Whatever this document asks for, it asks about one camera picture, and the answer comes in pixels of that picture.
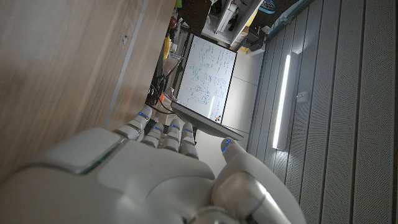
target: wooden surface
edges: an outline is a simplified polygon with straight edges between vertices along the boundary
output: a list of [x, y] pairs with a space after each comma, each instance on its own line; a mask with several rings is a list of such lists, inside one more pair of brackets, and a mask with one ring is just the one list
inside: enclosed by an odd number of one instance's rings
[[[148, 1], [108, 129], [144, 106], [175, 2]], [[0, 180], [35, 153], [103, 126], [143, 4], [0, 1]]]

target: robotic hand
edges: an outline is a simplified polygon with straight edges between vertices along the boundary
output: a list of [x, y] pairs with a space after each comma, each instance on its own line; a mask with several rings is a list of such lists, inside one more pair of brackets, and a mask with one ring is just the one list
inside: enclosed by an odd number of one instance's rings
[[192, 125], [164, 137], [146, 106], [113, 132], [93, 128], [28, 161], [0, 184], [1, 223], [305, 223], [284, 184], [230, 138], [217, 178]]

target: cable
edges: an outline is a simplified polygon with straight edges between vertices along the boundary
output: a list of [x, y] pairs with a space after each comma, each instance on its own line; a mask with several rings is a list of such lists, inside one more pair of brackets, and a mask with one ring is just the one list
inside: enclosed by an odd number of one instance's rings
[[168, 108], [166, 108], [166, 107], [163, 105], [163, 103], [162, 103], [162, 101], [160, 100], [160, 98], [159, 98], [159, 102], [160, 102], [160, 104], [161, 104], [166, 110], [170, 111], [171, 113], [174, 113], [174, 111], [169, 110]]
[[150, 106], [152, 109], [156, 110], [156, 111], [159, 112], [159, 113], [167, 114], [167, 115], [175, 114], [174, 112], [173, 112], [173, 113], [165, 113], [165, 112], [163, 112], [163, 111], [161, 111], [161, 110], [158, 110], [157, 108], [154, 108], [152, 105], [149, 105], [149, 104], [147, 104], [147, 103], [145, 103], [145, 104], [146, 104], [147, 106]]
[[[154, 90], [156, 91], [156, 95], [159, 96], [159, 92], [156, 90], [155, 86], [152, 85], [152, 87], [154, 87]], [[169, 112], [171, 112], [171, 114], [175, 114], [174, 111], [169, 110], [165, 105], [163, 105], [162, 101], [160, 100], [160, 96], [157, 97], [157, 101], [159, 101], [160, 104], [161, 104], [166, 110], [168, 110]]]

